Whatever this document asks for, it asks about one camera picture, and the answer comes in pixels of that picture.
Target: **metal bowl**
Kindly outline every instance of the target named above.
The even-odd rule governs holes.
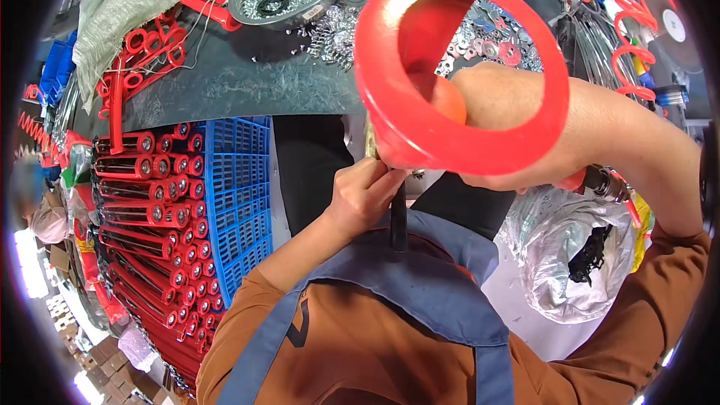
[[[242,0],[228,0],[229,13],[234,19],[246,26],[265,26],[272,30],[295,29],[317,20],[337,0],[315,0],[290,13],[271,16],[265,19],[250,19],[240,9]]]

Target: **blue apron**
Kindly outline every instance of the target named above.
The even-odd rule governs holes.
[[[386,215],[378,227],[388,222]],[[388,230],[370,231],[299,281],[250,338],[217,405],[255,401],[293,322],[301,292],[319,280],[359,285],[399,306],[431,332],[473,347],[475,403],[513,404],[510,332],[480,290],[498,265],[498,248],[471,230],[413,210],[408,210],[408,231],[407,252],[397,253],[390,248]],[[467,269],[478,284],[452,260]]]

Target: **label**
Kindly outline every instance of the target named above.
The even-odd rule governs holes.
[[[662,23],[665,24],[667,34],[669,34],[672,39],[679,43],[685,40],[685,26],[676,12],[672,10],[663,11]]]
[[[316,6],[312,7],[310,10],[308,10],[305,14],[302,15],[302,18],[306,21],[311,20],[315,16],[317,16],[320,11],[323,10],[323,6],[321,4],[317,4]]]

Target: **workbench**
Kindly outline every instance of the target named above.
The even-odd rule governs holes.
[[[560,13],[560,0],[525,1],[544,21]],[[181,16],[188,26],[196,17],[189,10]],[[123,131],[229,116],[365,112],[352,69],[345,73],[299,50],[309,36],[250,25],[229,33],[211,20],[195,62],[204,24],[203,17],[185,42],[185,65],[193,68],[175,69],[125,102]],[[71,128],[90,138],[107,135],[100,105],[96,97],[90,116],[78,107]]]

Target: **floor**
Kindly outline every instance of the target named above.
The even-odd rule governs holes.
[[[346,144],[355,160],[362,158],[365,138],[363,137],[364,118],[359,115],[343,117],[346,124]],[[287,227],[282,194],[280,191],[279,171],[275,153],[275,135],[271,138],[270,153],[270,191],[272,211],[273,248],[277,250],[290,239]],[[442,171],[427,171],[425,177],[413,180],[408,192],[421,193],[437,180]],[[597,328],[601,319],[581,324],[558,324],[550,321],[530,308],[518,281],[519,267],[513,259],[510,249],[498,238],[495,244],[499,250],[499,266],[482,286],[482,291],[505,322],[505,325],[522,338],[543,360],[561,360],[577,349]]]

